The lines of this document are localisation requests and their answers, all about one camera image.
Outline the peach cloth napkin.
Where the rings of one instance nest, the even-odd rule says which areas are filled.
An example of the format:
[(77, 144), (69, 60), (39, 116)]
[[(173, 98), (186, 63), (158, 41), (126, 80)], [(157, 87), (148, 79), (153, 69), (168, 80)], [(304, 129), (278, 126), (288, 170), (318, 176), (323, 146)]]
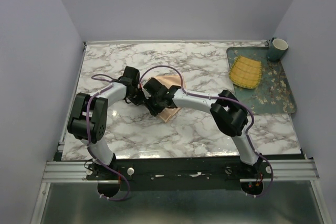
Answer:
[[(182, 84), (181, 84), (181, 78), (179, 75), (161, 75), (161, 76), (155, 76), (151, 77), (149, 80), (155, 79), (157, 80), (160, 84), (164, 85), (166, 88), (170, 88), (171, 86), (183, 86), (184, 89), (186, 89), (186, 84), (184, 77), (182, 77)], [(173, 116), (175, 116), (181, 108), (165, 108), (158, 114), (158, 117), (164, 122), (167, 123), (172, 119)]]

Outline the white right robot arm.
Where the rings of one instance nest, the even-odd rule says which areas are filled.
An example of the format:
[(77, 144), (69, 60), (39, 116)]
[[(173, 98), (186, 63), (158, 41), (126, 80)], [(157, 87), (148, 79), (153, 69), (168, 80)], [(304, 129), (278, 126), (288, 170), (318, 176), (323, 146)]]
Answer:
[(191, 94), (181, 86), (167, 88), (155, 78), (151, 78), (143, 90), (149, 95), (145, 104), (151, 113), (157, 115), (163, 109), (188, 108), (210, 114), (218, 129), (232, 138), (242, 162), (241, 171), (249, 178), (260, 172), (263, 159), (254, 148), (248, 135), (248, 110), (228, 90), (217, 96), (203, 93)]

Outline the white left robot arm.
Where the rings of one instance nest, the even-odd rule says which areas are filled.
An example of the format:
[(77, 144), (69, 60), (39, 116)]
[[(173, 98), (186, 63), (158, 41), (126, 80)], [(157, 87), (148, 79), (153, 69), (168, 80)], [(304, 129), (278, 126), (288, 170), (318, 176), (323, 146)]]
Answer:
[(104, 179), (116, 175), (112, 162), (115, 154), (103, 139), (107, 128), (108, 107), (121, 100), (129, 100), (135, 105), (142, 103), (144, 93), (139, 86), (140, 72), (126, 67), (117, 80), (111, 80), (103, 89), (94, 94), (78, 93), (72, 105), (67, 130), (88, 147), (89, 153), (97, 164), (98, 173)]

